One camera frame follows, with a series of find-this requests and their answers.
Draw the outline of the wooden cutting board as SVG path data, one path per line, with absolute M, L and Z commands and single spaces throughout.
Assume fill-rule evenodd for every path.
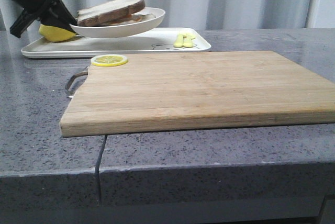
M 64 137 L 334 122 L 334 83 L 273 51 L 130 54 L 91 65 Z

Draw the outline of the white rectangular bear tray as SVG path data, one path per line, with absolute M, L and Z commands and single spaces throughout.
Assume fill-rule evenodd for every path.
M 176 48 L 173 43 L 180 32 L 188 32 L 195 38 L 192 48 Z M 194 29 L 154 28 L 138 35 L 123 38 L 88 38 L 75 36 L 63 42 L 50 42 L 40 38 L 23 47 L 24 56 L 32 59 L 91 58 L 100 54 L 132 54 L 150 52 L 209 51 L 211 45 Z

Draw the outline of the yellow plastic fork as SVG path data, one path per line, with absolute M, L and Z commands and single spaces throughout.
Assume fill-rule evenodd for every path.
M 173 43 L 173 47 L 175 48 L 182 48 L 184 47 L 184 38 L 185 38 L 185 35 L 183 33 L 179 33 L 177 36 L 176 36 L 176 39 Z

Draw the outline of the fried egg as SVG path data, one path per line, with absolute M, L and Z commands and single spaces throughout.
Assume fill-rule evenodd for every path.
M 126 25 L 126 24 L 133 24 L 142 21 L 142 15 L 130 15 L 127 17 L 123 17 L 120 19 L 108 21 L 103 23 L 104 26 L 118 26 L 118 25 Z

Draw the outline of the lemon slice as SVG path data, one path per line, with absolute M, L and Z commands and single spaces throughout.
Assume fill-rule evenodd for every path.
M 120 54 L 103 54 L 91 58 L 91 65 L 100 67 L 112 67 L 126 64 L 128 58 Z

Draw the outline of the white round plate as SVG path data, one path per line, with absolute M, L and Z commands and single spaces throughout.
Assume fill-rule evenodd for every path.
M 164 19 L 165 10 L 153 7 L 146 7 L 136 15 L 144 15 L 146 19 L 126 25 L 82 27 L 70 25 L 79 35 L 90 38 L 120 38 L 137 35 L 153 28 L 156 28 Z

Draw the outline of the white bread slice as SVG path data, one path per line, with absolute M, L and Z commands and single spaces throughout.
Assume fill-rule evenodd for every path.
M 77 25 L 100 26 L 143 10 L 144 0 L 112 0 L 77 12 Z

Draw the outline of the yellow lemon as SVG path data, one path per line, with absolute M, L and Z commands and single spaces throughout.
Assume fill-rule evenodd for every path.
M 75 37 L 76 33 L 55 27 L 40 24 L 39 33 L 48 41 L 61 42 Z

